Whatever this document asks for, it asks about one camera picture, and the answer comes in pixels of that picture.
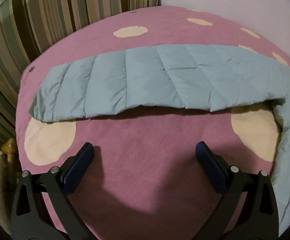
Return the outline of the light blue puffer jacket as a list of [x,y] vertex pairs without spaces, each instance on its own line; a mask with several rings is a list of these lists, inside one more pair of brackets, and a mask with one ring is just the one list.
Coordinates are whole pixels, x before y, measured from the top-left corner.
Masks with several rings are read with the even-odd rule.
[[219,111],[275,101],[282,127],[272,183],[279,230],[290,225],[290,67],[250,50],[163,44],[86,57],[50,69],[29,109],[42,122],[114,115],[138,106]]

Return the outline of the pink polka dot bedsheet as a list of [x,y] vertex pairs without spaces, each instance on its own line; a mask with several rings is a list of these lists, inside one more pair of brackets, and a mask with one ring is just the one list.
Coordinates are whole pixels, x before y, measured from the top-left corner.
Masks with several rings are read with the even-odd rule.
[[204,141],[229,165],[271,176],[282,127],[266,100],[219,111],[138,106],[114,115],[42,122],[29,109],[51,68],[86,57],[163,44],[235,46],[276,59],[290,57],[266,38],[220,16],[180,7],[137,9],[62,39],[23,72],[16,131],[24,170],[43,173],[85,142],[95,159],[70,201],[99,239],[190,239],[216,207],[195,159]]

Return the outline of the striped fabric headboard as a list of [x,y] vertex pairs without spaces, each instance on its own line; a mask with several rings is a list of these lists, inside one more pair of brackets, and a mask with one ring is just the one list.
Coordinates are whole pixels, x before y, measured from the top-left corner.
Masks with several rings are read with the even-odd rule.
[[24,69],[53,44],[99,20],[160,0],[0,0],[0,146],[15,137]]

